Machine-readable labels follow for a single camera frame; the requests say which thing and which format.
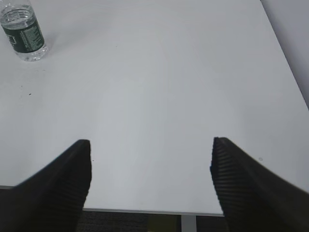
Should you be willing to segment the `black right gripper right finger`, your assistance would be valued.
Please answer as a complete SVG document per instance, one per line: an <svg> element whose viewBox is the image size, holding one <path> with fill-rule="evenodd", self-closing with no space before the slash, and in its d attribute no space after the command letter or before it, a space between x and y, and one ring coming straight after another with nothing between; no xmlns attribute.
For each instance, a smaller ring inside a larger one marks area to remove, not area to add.
<svg viewBox="0 0 309 232"><path fill-rule="evenodd" d="M309 194L229 139L213 139L210 172L230 232L309 230Z"/></svg>

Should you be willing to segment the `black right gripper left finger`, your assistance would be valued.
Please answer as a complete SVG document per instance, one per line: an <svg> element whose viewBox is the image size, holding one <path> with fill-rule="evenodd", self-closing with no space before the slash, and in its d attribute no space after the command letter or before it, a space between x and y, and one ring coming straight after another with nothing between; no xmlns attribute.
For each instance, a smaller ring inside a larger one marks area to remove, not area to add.
<svg viewBox="0 0 309 232"><path fill-rule="evenodd" d="M90 141L78 140L39 172L0 194L0 230L74 232L91 180Z"/></svg>

